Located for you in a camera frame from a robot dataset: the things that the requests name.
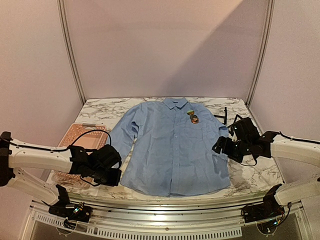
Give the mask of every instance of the blue shirt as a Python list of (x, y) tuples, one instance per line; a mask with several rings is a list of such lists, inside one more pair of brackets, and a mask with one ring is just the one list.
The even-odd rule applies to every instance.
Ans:
[[(192, 123), (194, 111), (198, 123)], [(212, 150), (228, 129), (200, 103), (147, 101), (129, 109), (111, 132), (124, 160), (137, 138), (121, 184), (153, 196), (194, 196), (230, 185), (228, 157)]]

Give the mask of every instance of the marble surface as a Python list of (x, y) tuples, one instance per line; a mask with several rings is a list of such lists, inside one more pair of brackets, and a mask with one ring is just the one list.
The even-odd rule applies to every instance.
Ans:
[[(90, 123), (106, 125), (108, 131), (111, 131), (124, 113), (131, 107), (146, 101), (162, 101), (161, 97), (142, 97), (142, 98), (106, 98), (90, 99), (83, 106), (79, 113), (76, 123)], [(201, 103), (206, 106), (214, 115), (224, 115), (224, 108), (227, 107), (227, 125), (232, 124), (236, 114), (242, 117), (250, 117), (250, 113), (243, 100), (239, 98), (221, 98), (221, 97), (186, 97), (189, 102)], [(121, 170), (124, 172), (130, 161), (131, 152), (125, 159)], [(245, 156), (243, 164), (253, 165), (255, 162), (251, 156)], [(280, 171), (273, 158), (258, 158), (258, 164), (254, 167), (240, 165), (232, 160), (228, 160), (228, 170), (231, 185), (228, 188), (215, 193), (204, 194), (201, 196), (183, 197), (183, 200), (214, 200), (231, 199), (241, 196), (256, 196), (259, 193), (265, 193), (272, 186), (283, 183)], [(49, 176), (49, 182), (52, 181), (52, 172)], [(176, 201), (177, 197), (156, 197), (138, 193), (124, 186), (108, 187), (89, 187), (81, 189), (75, 185), (67, 186), (70, 193), (92, 197), (95, 200), (107, 201), (126, 200), (126, 201)]]

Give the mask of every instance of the pin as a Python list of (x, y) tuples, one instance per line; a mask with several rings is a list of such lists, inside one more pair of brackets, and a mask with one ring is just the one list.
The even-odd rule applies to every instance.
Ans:
[(189, 110), (186, 112), (186, 114), (188, 114), (190, 116), (191, 122), (193, 124), (197, 124), (199, 123), (199, 118), (197, 115), (195, 115), (195, 111), (194, 110)]

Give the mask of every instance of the black cable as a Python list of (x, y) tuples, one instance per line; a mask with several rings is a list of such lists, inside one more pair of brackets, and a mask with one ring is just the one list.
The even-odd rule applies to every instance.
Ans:
[(110, 134), (109, 134), (107, 131), (102, 130), (102, 129), (93, 129), (93, 130), (86, 131), (86, 132), (82, 133), (80, 136), (78, 136), (78, 137), (70, 144), (70, 146), (72, 146), (73, 144), (75, 144), (76, 141), (78, 141), (78, 140), (79, 140), (80, 138), (82, 138), (84, 135), (89, 134), (89, 133), (92, 133), (92, 132), (103, 132), (103, 133), (107, 134), (107, 135), (109, 136), (110, 145), (111, 145), (111, 136), (110, 136)]
[(292, 206), (292, 204), (291, 204), (291, 203), (288, 203), (288, 213), (287, 213), (287, 215), (286, 215), (285, 218), (284, 218), (279, 224), (277, 224), (275, 227), (279, 227), (279, 226), (288, 218), (288, 216), (289, 216), (289, 214), (290, 214), (291, 206)]
[(65, 148), (65, 149), (50, 149), (50, 148), (44, 148), (44, 147), (38, 147), (38, 146), (28, 146), (28, 145), (19, 145), (16, 144), (14, 142), (8, 141), (7, 139), (4, 139), (2, 137), (0, 137), (0, 140), (5, 141), (7, 143), (9, 143), (12, 146), (18, 147), (18, 148), (26, 148), (26, 149), (36, 149), (36, 150), (43, 150), (43, 151), (49, 151), (49, 152), (65, 152), (67, 150), (69, 150), (69, 148)]
[(312, 143), (312, 144), (320, 144), (320, 141), (313, 141), (313, 140), (307, 140), (307, 139), (300, 139), (300, 138), (294, 138), (294, 137), (289, 137), (284, 135), (281, 131), (279, 132), (280, 135), (286, 139), (290, 139), (293, 141), (298, 141), (298, 142), (305, 142), (305, 143)]
[(246, 165), (246, 164), (242, 164), (241, 162), (239, 162), (240, 165), (245, 166), (245, 167), (254, 167), (255, 165), (257, 165), (258, 161), (257, 159), (253, 158), (255, 164), (254, 165)]
[[(91, 133), (91, 132), (103, 132), (103, 133), (106, 133), (109, 138), (110, 138), (110, 145), (111, 145), (111, 136), (110, 134), (105, 131), (105, 130), (101, 130), (101, 129), (93, 129), (93, 130), (90, 130), (90, 131), (87, 131), (87, 132), (84, 132), (82, 133), (80, 136), (78, 136), (74, 141), (73, 143), (70, 144), (70, 146), (72, 146), (73, 144), (75, 144), (76, 141), (78, 141), (82, 136), (88, 134), (88, 133)], [(9, 143), (10, 145), (12, 146), (15, 146), (15, 147), (18, 147), (18, 148), (26, 148), (26, 149), (36, 149), (36, 150), (42, 150), (42, 151), (48, 151), (48, 152), (55, 152), (55, 153), (60, 153), (60, 152), (65, 152), (67, 150), (69, 150), (68, 147), (66, 147), (65, 149), (50, 149), (50, 148), (45, 148), (45, 147), (39, 147), (39, 146), (29, 146), (29, 145), (19, 145), (19, 144), (16, 144), (14, 142), (11, 142), (7, 139), (4, 139), (2, 137), (0, 137), (0, 140), (2, 141), (5, 141), (7, 143)]]
[(80, 176), (80, 179), (81, 179), (82, 181), (84, 181), (85, 183), (90, 184), (90, 185), (93, 186), (93, 187), (98, 187), (99, 185), (101, 185), (100, 183), (92, 184), (91, 182), (83, 179), (81, 176)]
[(43, 202), (45, 205), (47, 205), (48, 207), (52, 207), (51, 205), (49, 205), (48, 203), (46, 203), (45, 201), (41, 201)]

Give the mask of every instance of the vent grille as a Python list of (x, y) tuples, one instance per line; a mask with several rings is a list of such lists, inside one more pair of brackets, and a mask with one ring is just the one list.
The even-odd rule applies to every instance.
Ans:
[[(62, 218), (37, 213), (36, 220), (52, 226), (63, 227)], [(202, 233), (125, 233), (99, 226), (87, 226), (86, 232), (75, 230), (80, 234), (91, 235), (112, 240), (223, 240), (242, 237), (241, 227)]]

